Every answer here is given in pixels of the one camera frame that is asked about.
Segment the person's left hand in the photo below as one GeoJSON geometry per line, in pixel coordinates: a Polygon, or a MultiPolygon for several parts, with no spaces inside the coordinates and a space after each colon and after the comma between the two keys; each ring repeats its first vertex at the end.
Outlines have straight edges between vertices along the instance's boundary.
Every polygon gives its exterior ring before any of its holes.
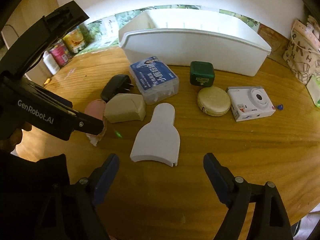
{"type": "Polygon", "coordinates": [[[14,130],[9,139],[1,140],[1,151],[11,153],[15,149],[16,145],[21,143],[23,130],[27,132],[31,131],[32,125],[25,122],[21,127],[14,130]]]}

